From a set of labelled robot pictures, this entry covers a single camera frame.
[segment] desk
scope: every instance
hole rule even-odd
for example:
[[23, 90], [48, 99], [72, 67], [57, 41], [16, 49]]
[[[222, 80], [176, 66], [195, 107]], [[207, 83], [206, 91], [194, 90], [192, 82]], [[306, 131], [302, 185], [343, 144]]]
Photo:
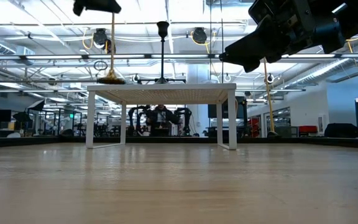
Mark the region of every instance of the desk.
[[[161, 85], [91, 85], [88, 86], [88, 120], [87, 124], [94, 123], [95, 96], [101, 96], [121, 107], [121, 140], [126, 143], [126, 108], [127, 105], [202, 105], [215, 104], [217, 106], [218, 145], [226, 149], [237, 149], [236, 135], [236, 84], [161, 84]], [[228, 100], [229, 105], [229, 145], [223, 144], [222, 103]], [[86, 147], [94, 149], [93, 125], [86, 129]]]

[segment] metal frame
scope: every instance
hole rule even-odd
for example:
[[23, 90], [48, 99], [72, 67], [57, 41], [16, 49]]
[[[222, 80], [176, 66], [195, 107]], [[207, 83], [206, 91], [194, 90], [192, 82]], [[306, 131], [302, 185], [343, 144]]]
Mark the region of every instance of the metal frame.
[[[177, 99], [171, 99], [166, 101], [158, 101], [155, 99], [152, 100], [132, 100], [126, 101], [121, 99], [110, 92], [109, 90], [114, 91], [128, 91], [128, 90], [141, 90], [141, 91], [194, 91], [194, 90], [219, 90], [221, 91], [220, 95], [215, 99], [200, 100], [200, 101], [190, 101], [189, 103], [184, 104], [215, 104], [218, 109], [222, 107], [222, 103], [228, 100], [229, 105], [234, 105], [236, 101], [236, 84], [235, 83], [226, 83], [226, 84], [186, 84], [186, 85], [95, 85], [88, 86], [89, 98], [88, 98], [88, 120], [87, 120], [87, 129], [86, 129], [86, 147], [88, 149], [96, 149], [101, 147], [117, 146], [126, 143], [126, 107], [127, 105], [142, 105], [142, 104], [172, 104]], [[105, 146], [93, 146], [93, 123], [95, 113], [95, 98], [96, 94], [104, 98], [112, 100], [116, 103], [122, 105], [121, 107], [121, 138], [119, 144], [110, 144]], [[236, 150], [237, 149], [237, 127], [236, 127], [236, 109], [234, 106], [229, 107], [229, 145], [223, 144], [223, 117], [222, 109], [217, 110], [217, 120], [218, 120], [218, 142], [217, 144], [225, 149]]]
[[[0, 55], [0, 60], [109, 60], [111, 55]], [[161, 54], [116, 54], [114, 59], [161, 59]], [[279, 62], [286, 60], [324, 60], [335, 61], [339, 58], [358, 59], [358, 54], [294, 54], [284, 56]], [[164, 59], [219, 59], [219, 54], [165, 54]]]

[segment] metal beam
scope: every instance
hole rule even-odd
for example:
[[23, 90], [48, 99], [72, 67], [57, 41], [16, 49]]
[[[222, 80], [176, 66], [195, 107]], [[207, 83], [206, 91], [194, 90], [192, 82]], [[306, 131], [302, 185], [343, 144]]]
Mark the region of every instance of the metal beam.
[[[171, 25], [191, 25], [193, 26], [194, 24], [205, 24], [205, 25], [209, 25], [209, 24], [214, 24], [217, 26], [220, 26], [221, 23], [220, 22], [171, 22]], [[243, 26], [244, 24], [241, 22], [223, 22], [224, 25], [226, 26]], [[65, 27], [101, 27], [101, 26], [109, 26], [111, 27], [111, 23], [79, 23], [79, 24], [44, 24], [45, 27], [50, 27], [50, 28], [54, 28], [54, 27], [61, 27], [61, 26], [65, 26]], [[116, 26], [138, 26], [138, 25], [150, 25], [150, 26], [155, 26], [156, 23], [155, 22], [117, 22]], [[29, 27], [38, 27], [39, 25], [37, 24], [15, 24], [16, 27], [23, 27], [23, 28], [29, 28]], [[0, 28], [10, 28], [12, 27], [12, 24], [0, 24]]]
[[346, 75], [345, 77], [338, 78], [336, 80], [332, 80], [332, 81], [329, 81], [329, 82], [330, 83], [339, 83], [339, 82], [343, 82], [345, 80], [349, 80], [349, 79], [354, 78], [354, 77], [358, 77], [358, 72], [355, 72], [355, 73], [350, 74], [350, 75]]
[[[204, 59], [219, 60], [218, 54], [165, 54], [167, 60], [173, 59]], [[110, 55], [0, 55], [0, 60], [109, 60]], [[294, 54], [290, 58], [282, 58], [278, 62], [309, 62], [318, 60], [320, 62], [333, 62], [339, 58], [358, 59], [358, 54]], [[161, 59], [161, 54], [116, 54], [114, 59]]]

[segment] computer screen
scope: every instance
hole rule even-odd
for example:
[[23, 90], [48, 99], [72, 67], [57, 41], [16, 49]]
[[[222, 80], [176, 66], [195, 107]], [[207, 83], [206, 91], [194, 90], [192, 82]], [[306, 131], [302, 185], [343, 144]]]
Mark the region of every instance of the computer screen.
[[11, 110], [0, 110], [0, 122], [10, 122], [12, 119]]

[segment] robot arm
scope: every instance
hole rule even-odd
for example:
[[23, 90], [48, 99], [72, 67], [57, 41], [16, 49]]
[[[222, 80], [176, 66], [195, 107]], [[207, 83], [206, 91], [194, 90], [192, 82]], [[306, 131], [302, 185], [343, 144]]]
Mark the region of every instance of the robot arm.
[[[128, 116], [129, 116], [129, 126], [130, 127], [134, 127], [134, 119], [133, 119], [133, 115], [134, 115], [134, 111], [135, 110], [142, 110], [144, 114], [146, 114], [146, 117], [148, 118], [149, 117], [149, 112], [150, 112], [150, 105], [145, 105], [145, 106], [138, 106], [138, 107], [134, 107], [134, 108], [131, 108], [128, 112]], [[139, 119], [139, 116], [141, 113], [138, 113], [138, 119], [136, 119], [136, 126], [138, 126], [138, 124], [140, 125], [140, 119]]]
[[246, 72], [258, 68], [263, 58], [273, 63], [317, 45], [331, 53], [358, 34], [358, 0], [256, 0], [249, 15], [257, 29], [219, 56]]
[[180, 118], [181, 115], [185, 115], [185, 125], [183, 127], [183, 132], [185, 133], [185, 135], [189, 136], [190, 135], [190, 117], [191, 117], [191, 110], [189, 108], [178, 108], [176, 109], [173, 114]]

